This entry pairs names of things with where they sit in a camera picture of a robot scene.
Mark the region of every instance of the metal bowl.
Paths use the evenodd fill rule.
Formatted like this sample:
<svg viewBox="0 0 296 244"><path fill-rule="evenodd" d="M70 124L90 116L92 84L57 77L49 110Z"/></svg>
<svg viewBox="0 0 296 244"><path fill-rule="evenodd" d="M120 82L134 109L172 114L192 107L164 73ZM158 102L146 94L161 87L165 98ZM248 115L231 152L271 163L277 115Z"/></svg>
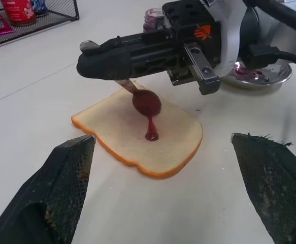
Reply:
<svg viewBox="0 0 296 244"><path fill-rule="evenodd" d="M225 83L243 89L263 89L278 86L292 75L292 68L286 65L268 65L258 70L247 70L242 62L236 62L234 69L223 78Z"/></svg>

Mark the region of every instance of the red can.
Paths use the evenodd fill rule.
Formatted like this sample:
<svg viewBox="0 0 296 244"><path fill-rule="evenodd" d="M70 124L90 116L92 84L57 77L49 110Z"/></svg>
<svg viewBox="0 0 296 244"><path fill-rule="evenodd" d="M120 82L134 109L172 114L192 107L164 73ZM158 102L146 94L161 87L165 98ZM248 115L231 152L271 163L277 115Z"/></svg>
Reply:
<svg viewBox="0 0 296 244"><path fill-rule="evenodd" d="M24 26L36 22L30 0L1 0L1 3L13 25Z"/></svg>

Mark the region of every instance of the orange crust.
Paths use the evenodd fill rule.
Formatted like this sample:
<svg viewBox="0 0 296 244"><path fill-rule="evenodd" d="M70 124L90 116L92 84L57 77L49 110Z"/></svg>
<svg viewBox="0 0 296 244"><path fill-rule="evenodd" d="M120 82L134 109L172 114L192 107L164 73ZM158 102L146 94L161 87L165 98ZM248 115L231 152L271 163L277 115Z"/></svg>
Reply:
<svg viewBox="0 0 296 244"><path fill-rule="evenodd" d="M198 143L197 147L194 149L194 151L180 164L178 165L176 168L173 168L172 170L170 171L167 171L167 172L164 172L164 173L156 173L156 172L152 172L152 171L148 171L146 170L145 168L143 168L140 164L136 163L136 162L132 162L132 161L129 161L123 157L121 157L120 155L116 154L113 150L111 150L100 138L99 136L96 134L95 131L93 130L90 130L88 128L86 128L85 126L83 126L81 124L80 121L78 121L76 118L75 118L75 115L71 117L71 121L72 121L72 124L78 128L78 129L81 129L85 134L87 135L92 135L94 134L96 136L96 139L97 141L100 143L100 145L109 153L111 154L115 159L117 159L118 161L122 162L123 164L125 164L126 166L129 166L129 167L133 167L135 166L138 171L148 177L151 177L151 178L155 178L155 179L166 179L166 178L169 178L169 177L172 177L174 176L175 174L177 174L179 171L181 171L185 165L194 157L194 155L196 154L196 152L198 151L199 147L200 147L200 144L202 142L202 139L203 139L203 135L202 135L202 138L200 140L200 142Z"/></svg>

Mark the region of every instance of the table surface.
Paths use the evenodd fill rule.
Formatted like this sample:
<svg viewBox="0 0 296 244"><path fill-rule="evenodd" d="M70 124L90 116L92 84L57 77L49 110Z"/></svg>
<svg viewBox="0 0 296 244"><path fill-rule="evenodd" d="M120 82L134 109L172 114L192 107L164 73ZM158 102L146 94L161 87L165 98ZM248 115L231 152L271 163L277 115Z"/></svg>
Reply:
<svg viewBox="0 0 296 244"><path fill-rule="evenodd" d="M78 4L80 21L0 47L0 214L55 146L83 135L71 116L119 89L77 74L81 41L138 33L145 11L155 7L143 0ZM296 155L296 66L271 92L223 85L202 96L196 82L174 87L166 73L137 81L194 114L202 145L180 173L154 180L97 144L73 243L273 243L248 198L230 138L270 134L292 142Z"/></svg>

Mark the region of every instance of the wire basket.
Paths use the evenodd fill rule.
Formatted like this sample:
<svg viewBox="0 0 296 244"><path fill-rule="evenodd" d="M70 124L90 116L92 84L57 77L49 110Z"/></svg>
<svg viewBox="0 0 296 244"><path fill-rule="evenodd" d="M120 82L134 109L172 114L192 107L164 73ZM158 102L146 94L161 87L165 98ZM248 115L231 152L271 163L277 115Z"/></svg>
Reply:
<svg viewBox="0 0 296 244"><path fill-rule="evenodd" d="M1 35L0 45L62 23L79 19L76 0L46 0L45 5L48 8L48 13L45 16L37 17L36 23L28 26L12 26L14 32ZM8 21L7 15L3 9L0 9L0 14Z"/></svg>

